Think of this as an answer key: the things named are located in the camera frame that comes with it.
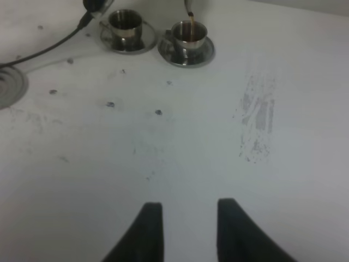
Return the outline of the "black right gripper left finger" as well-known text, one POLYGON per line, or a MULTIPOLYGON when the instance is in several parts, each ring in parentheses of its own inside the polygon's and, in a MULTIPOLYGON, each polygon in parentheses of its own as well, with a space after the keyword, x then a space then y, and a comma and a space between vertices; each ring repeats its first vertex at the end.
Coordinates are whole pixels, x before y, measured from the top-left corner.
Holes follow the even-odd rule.
POLYGON ((145 203, 103 261, 164 261, 162 205, 145 203))

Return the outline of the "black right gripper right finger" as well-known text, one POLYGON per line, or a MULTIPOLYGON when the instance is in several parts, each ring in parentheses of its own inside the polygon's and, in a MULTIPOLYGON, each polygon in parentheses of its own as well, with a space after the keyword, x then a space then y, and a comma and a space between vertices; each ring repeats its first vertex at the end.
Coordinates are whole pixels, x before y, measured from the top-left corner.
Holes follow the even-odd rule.
POLYGON ((234 199, 218 201, 216 248, 219 261, 294 261, 234 199))

